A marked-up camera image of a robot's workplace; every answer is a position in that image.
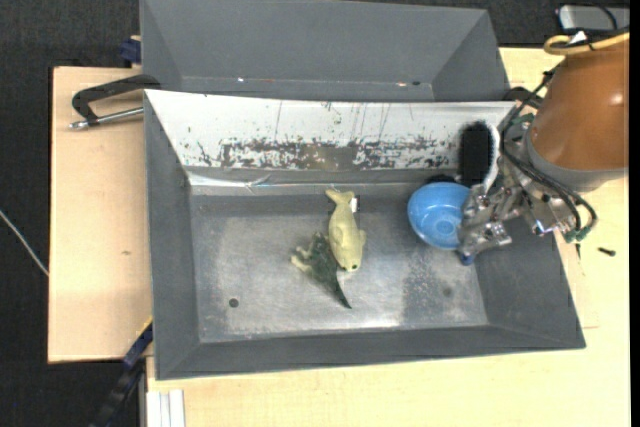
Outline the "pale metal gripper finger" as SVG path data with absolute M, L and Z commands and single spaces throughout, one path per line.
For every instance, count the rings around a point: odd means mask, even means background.
M 463 265 L 471 265 L 476 256 L 489 249 L 503 247 L 512 242 L 503 223 L 484 223 L 461 226 L 456 251 Z
M 460 238 L 491 238 L 493 207 L 486 194 L 471 193 L 462 207 Z

